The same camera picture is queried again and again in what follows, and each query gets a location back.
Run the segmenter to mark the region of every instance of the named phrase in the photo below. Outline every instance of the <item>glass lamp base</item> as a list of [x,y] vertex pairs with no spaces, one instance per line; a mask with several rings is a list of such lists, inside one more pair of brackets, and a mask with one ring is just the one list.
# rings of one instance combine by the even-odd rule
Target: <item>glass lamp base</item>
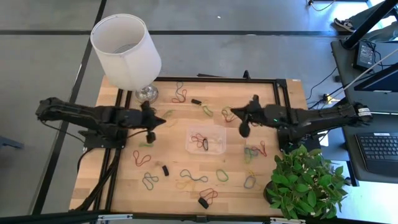
[[159,92],[157,88],[153,85],[148,85],[141,90],[136,91],[136,98],[138,102],[143,103],[145,101],[149,101],[149,103],[153,103],[156,101]]

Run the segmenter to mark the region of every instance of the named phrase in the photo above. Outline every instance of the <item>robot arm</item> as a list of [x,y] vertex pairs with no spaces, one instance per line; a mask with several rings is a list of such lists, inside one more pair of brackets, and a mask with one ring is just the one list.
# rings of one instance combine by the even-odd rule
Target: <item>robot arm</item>
[[36,115],[41,121],[62,120],[88,128],[88,131],[79,131],[86,137],[86,142],[87,138],[118,142],[126,138],[125,129],[136,128],[146,129],[147,141],[153,142],[155,134],[152,130],[165,123],[166,120],[156,117],[147,101],[141,105],[141,110],[116,106],[82,106],[53,97],[40,101]]
[[242,120],[239,127],[242,137],[249,136],[249,123],[256,123],[278,129],[284,141],[291,144],[297,144],[308,135],[316,136],[320,131],[366,124],[373,119],[369,108],[360,103],[321,110],[292,109],[279,105],[261,108],[257,95],[245,107],[233,108],[231,111]]

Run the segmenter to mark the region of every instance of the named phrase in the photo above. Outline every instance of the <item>desk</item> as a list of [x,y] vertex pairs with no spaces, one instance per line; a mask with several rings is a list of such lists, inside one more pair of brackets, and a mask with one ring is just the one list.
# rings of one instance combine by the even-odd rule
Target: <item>desk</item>
[[[398,47],[396,44],[389,43],[377,43],[376,50],[380,51],[381,57],[383,58],[393,49]],[[341,82],[346,85],[353,81],[362,72],[352,67],[354,61],[354,50],[345,50],[338,41],[331,43],[333,56],[337,64],[337,68],[341,77]],[[396,63],[398,61],[398,55],[392,55],[385,60],[385,64]],[[379,66],[375,67],[375,71],[379,71]],[[368,105],[371,111],[392,111],[398,110],[396,103],[385,103],[387,101],[396,102],[397,93],[383,94],[366,91],[354,91],[354,86],[351,85],[346,91],[346,99],[352,102],[360,102],[364,105]],[[379,174],[373,174],[365,169],[364,162],[359,151],[359,146],[355,140],[356,133],[371,133],[371,132],[397,132],[398,127],[398,116],[394,115],[381,115],[374,114],[373,122],[370,126],[363,127],[343,127],[345,135],[346,145],[349,151],[349,157],[351,164],[353,165],[355,176],[358,180],[365,180],[371,182],[386,182],[386,183],[398,183],[398,178],[388,177]]]
[[[279,209],[269,208],[263,198],[265,185],[271,180],[272,170],[276,167],[274,156],[281,153],[277,143],[276,130],[267,127],[251,128],[251,135],[244,139],[239,135],[240,120],[225,123],[221,110],[225,106],[241,107],[246,105],[253,94],[260,96],[260,104],[274,104],[274,89],[265,83],[210,83],[184,82],[182,89],[187,89],[185,103],[171,103],[175,97],[176,82],[154,82],[159,89],[159,98],[152,105],[159,116],[168,110],[175,110],[167,123],[155,129],[157,139],[154,147],[139,147],[144,142],[145,134],[129,139],[121,154],[119,170],[114,189],[112,212],[127,213],[158,213],[158,214],[209,214],[209,215],[242,215],[242,216],[277,216],[282,214]],[[287,80],[287,90],[291,107],[306,108],[305,97],[301,81]],[[111,86],[104,78],[96,105],[114,105],[118,89]],[[283,92],[279,89],[279,96],[283,102]],[[192,104],[191,99],[201,100],[214,116],[210,118],[203,110]],[[138,108],[134,99],[131,108]],[[220,156],[203,156],[190,154],[185,150],[186,130],[193,125],[220,125],[226,129],[226,152]],[[259,146],[265,141],[267,157],[259,156],[249,165],[243,162],[244,145]],[[133,151],[140,152],[140,158],[149,154],[152,159],[146,164],[136,167]],[[104,150],[94,149],[87,154],[80,166],[75,189],[73,191],[70,208],[76,208],[93,190],[98,182]],[[160,162],[168,167],[170,176],[165,177]],[[180,172],[188,169],[192,176],[208,176],[208,182],[197,182],[192,190],[191,186],[184,189],[176,188],[176,183],[187,178],[181,178]],[[220,182],[215,171],[223,169],[229,175],[229,181]],[[252,189],[245,189],[243,183],[249,175],[248,169],[253,170],[257,182]],[[142,183],[145,172],[159,177],[154,183],[153,190],[147,190]],[[214,188],[218,197],[206,210],[198,202],[200,191]],[[104,188],[101,206],[104,207],[107,187]]]

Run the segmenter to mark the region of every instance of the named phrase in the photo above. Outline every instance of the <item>shoe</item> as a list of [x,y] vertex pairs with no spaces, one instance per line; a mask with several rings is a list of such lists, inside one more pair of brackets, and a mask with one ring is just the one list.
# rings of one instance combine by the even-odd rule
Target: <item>shoe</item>
[[350,31],[350,32],[355,32],[355,28],[353,27],[351,23],[351,19],[346,19],[346,20],[338,20],[337,18],[334,20],[335,24]]

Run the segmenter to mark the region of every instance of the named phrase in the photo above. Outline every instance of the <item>floor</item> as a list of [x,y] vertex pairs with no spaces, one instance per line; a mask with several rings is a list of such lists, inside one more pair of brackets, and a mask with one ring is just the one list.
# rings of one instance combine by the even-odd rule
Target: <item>floor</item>
[[[0,2],[0,135],[25,144],[23,149],[0,150],[1,217],[31,212],[52,153],[57,134],[36,120],[39,101],[51,96],[68,100],[80,74],[84,77],[76,103],[95,105],[104,72],[96,54],[85,50],[100,4],[101,0]],[[317,8],[328,4],[316,1]],[[365,2],[335,2],[317,12],[306,6],[305,0],[113,0],[106,3],[102,17],[134,14],[149,30],[157,31],[268,31],[266,35],[153,35],[162,58],[160,75],[241,77],[249,70],[256,78],[301,79],[309,96],[311,87],[336,67],[330,42],[343,37],[336,36],[333,19],[344,19],[367,8]],[[82,60],[84,56],[90,56],[87,62]],[[330,77],[314,89],[308,102],[339,86]],[[68,131],[77,133],[79,129],[70,125]],[[44,213],[68,210],[81,149],[80,142],[65,138]],[[360,184],[360,189],[349,189],[356,195],[356,202],[346,200],[347,206],[338,216],[398,222],[396,202],[388,200],[386,193],[396,192],[398,187]],[[352,204],[366,206],[352,209]]]

